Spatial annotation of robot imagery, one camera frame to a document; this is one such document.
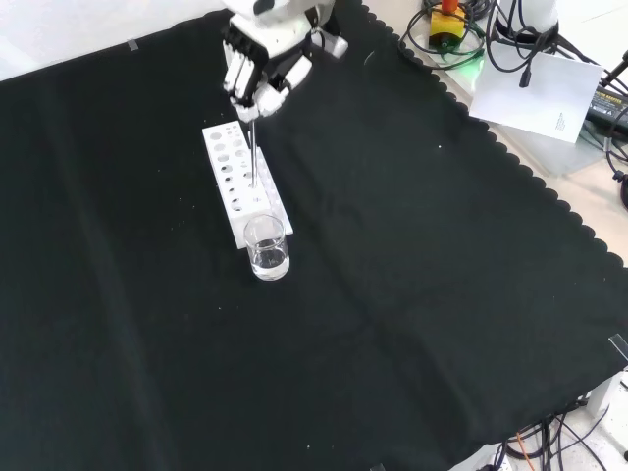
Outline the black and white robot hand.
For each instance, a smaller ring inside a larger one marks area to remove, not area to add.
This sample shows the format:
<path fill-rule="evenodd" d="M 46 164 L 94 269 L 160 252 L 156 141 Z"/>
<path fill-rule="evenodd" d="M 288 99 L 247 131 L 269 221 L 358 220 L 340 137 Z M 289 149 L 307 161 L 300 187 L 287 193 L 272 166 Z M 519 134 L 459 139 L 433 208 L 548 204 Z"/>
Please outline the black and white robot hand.
<path fill-rule="evenodd" d="M 244 123 L 279 111 L 310 73 L 312 47 L 336 59 L 348 49 L 333 1 L 226 1 L 224 6 L 232 16 L 223 37 L 223 89 Z"/>

